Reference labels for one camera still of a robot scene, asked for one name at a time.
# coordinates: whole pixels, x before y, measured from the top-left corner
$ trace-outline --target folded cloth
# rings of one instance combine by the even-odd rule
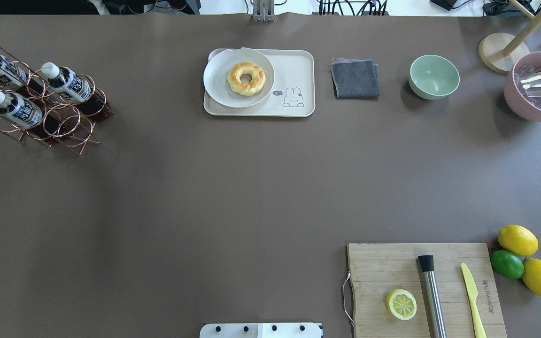
[[[338,99],[377,98],[379,66],[373,60],[338,58],[331,63],[331,77]]]

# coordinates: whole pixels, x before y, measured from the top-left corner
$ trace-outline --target bottle label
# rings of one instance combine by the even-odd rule
[[[69,103],[82,103],[91,95],[88,82],[81,79],[73,70],[68,69],[70,80],[60,88],[52,88]]]
[[[43,120],[41,109],[20,95],[16,95],[17,107],[8,113],[8,118],[20,128],[31,128]]]
[[[26,82],[26,73],[8,58],[1,55],[2,63],[0,67],[0,88],[3,90],[16,90]]]

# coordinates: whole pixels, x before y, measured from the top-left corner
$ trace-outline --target bunny face print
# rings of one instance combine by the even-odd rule
[[[285,89],[283,107],[304,107],[302,90],[298,87]]]

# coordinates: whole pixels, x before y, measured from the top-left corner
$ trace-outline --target knife handle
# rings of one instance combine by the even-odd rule
[[[481,323],[481,317],[479,317],[479,310],[475,300],[470,300],[471,314],[473,316],[473,330],[475,331],[475,338],[487,338],[486,332],[483,330],[483,323]]]

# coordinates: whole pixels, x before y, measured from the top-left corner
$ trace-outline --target pink bowl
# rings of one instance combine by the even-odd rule
[[[524,64],[532,64],[537,70],[541,69],[541,52],[529,53],[523,56],[517,62],[513,69],[509,71],[506,77],[506,83],[504,84],[504,98],[509,107],[520,117],[527,120],[541,122],[541,109],[534,107],[526,98],[521,95],[517,86],[515,86],[515,80],[513,79],[513,72],[517,71]]]

